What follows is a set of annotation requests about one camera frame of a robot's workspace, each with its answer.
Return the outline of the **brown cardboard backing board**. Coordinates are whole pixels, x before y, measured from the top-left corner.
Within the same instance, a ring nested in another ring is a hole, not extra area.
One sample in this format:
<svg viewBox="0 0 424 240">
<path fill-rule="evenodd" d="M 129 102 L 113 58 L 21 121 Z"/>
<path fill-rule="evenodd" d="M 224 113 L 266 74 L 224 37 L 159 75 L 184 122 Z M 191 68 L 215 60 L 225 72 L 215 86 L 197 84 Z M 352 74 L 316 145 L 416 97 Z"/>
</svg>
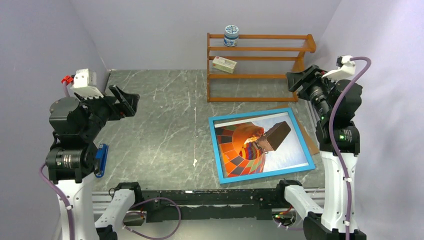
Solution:
<svg viewBox="0 0 424 240">
<path fill-rule="evenodd" d="M 299 102 L 285 103 L 273 107 L 273 109 L 282 108 L 292 109 L 310 154 L 312 156 L 319 154 L 320 150 L 317 146 L 317 140 L 314 132 L 315 128 L 311 123 L 311 117 L 307 107 L 305 105 L 300 104 Z"/>
</svg>

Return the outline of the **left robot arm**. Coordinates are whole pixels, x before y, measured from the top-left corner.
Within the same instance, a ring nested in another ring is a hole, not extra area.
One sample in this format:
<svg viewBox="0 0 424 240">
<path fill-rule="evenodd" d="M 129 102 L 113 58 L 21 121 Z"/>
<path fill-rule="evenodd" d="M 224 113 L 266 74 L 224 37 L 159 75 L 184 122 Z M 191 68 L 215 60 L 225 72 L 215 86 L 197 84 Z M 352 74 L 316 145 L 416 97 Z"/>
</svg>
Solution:
<svg viewBox="0 0 424 240">
<path fill-rule="evenodd" d="M 133 117 L 140 100 L 138 94 L 116 85 L 109 90 L 107 95 L 96 87 L 85 87 L 50 107 L 54 141 L 44 163 L 48 174 L 42 179 L 57 195 L 64 240 L 115 240 L 127 210 L 137 210 L 143 203 L 139 184 L 122 183 L 118 197 L 100 219 L 94 219 L 93 181 L 101 171 L 95 138 L 108 121 Z"/>
</svg>

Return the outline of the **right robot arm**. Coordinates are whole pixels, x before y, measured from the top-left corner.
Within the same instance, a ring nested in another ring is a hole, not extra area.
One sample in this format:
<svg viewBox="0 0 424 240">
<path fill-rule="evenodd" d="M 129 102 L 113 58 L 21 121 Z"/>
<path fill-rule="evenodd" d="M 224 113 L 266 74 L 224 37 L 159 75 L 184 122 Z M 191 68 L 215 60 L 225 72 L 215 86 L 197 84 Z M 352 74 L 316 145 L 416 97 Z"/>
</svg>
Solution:
<svg viewBox="0 0 424 240">
<path fill-rule="evenodd" d="M 365 240 L 355 220 L 354 179 L 360 133 L 353 122 L 362 103 L 361 85 L 332 80 L 316 65 L 287 73 L 288 88 L 317 112 L 316 138 L 324 166 L 324 205 L 319 206 L 298 181 L 282 180 L 275 202 L 291 205 L 308 240 Z"/>
</svg>

